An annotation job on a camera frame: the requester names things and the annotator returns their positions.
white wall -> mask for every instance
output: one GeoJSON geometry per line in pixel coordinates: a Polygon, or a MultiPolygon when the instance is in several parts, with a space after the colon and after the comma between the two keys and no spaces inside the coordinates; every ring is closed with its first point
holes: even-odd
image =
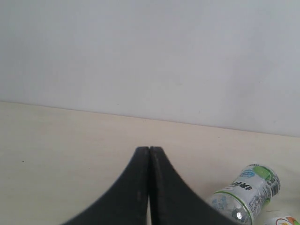
{"type": "Polygon", "coordinates": [[[0,100],[300,136],[299,0],[2,0],[0,100]]]}

light wood surface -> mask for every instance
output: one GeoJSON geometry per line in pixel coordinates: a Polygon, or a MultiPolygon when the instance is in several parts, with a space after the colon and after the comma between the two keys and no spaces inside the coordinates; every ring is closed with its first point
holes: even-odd
{"type": "Polygon", "coordinates": [[[246,165],[268,165],[282,189],[266,210],[300,218],[300,138],[0,102],[0,224],[65,222],[151,145],[202,198],[246,165]]]}

wooden table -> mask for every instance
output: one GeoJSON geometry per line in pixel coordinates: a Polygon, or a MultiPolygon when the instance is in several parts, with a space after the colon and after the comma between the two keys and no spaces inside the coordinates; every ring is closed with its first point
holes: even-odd
{"type": "Polygon", "coordinates": [[[151,145],[202,198],[244,166],[268,165],[282,190],[265,210],[300,218],[300,138],[0,102],[0,224],[65,222],[151,145]]]}

bottle label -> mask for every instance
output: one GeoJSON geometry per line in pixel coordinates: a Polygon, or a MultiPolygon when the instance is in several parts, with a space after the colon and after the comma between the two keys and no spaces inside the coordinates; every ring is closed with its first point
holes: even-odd
{"type": "Polygon", "coordinates": [[[242,170],[231,185],[216,193],[226,193],[235,197],[248,210],[253,221],[263,206],[279,191],[278,176],[265,166],[252,164],[242,170]]]}
{"type": "Polygon", "coordinates": [[[264,225],[299,225],[293,217],[275,217],[267,220],[264,225]]]}

bottle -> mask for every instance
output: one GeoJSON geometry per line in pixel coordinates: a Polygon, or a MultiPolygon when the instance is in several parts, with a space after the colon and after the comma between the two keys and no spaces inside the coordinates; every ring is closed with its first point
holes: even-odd
{"type": "Polygon", "coordinates": [[[280,181],[272,169],[251,164],[231,185],[215,192],[208,204],[238,224],[253,225],[263,206],[279,191],[280,181]]]}
{"type": "Polygon", "coordinates": [[[267,211],[258,219],[259,225],[300,225],[298,221],[283,211],[267,211]]]}

